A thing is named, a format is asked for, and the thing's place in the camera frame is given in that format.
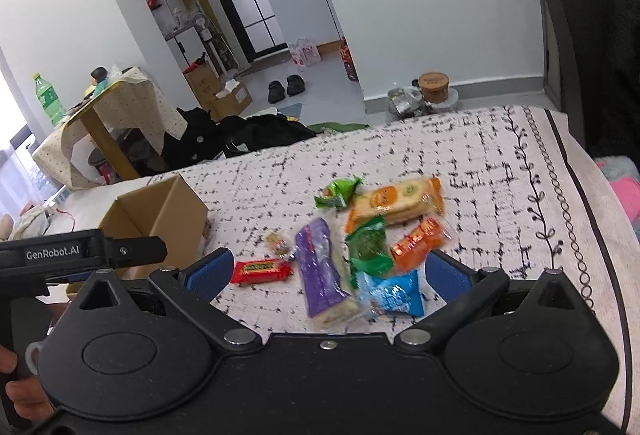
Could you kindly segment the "person's left hand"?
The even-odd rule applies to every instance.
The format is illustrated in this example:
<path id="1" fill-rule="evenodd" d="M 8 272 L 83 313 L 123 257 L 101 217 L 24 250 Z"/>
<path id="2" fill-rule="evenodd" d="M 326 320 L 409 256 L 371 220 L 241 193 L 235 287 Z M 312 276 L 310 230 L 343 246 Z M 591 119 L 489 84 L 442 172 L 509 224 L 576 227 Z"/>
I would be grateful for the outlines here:
<path id="1" fill-rule="evenodd" d="M 13 351 L 0 346 L 0 372 L 9 375 L 17 367 L 17 356 Z M 32 422 L 46 421 L 54 409 L 40 382 L 33 375 L 27 379 L 10 381 L 4 389 L 14 404 L 16 413 Z"/>

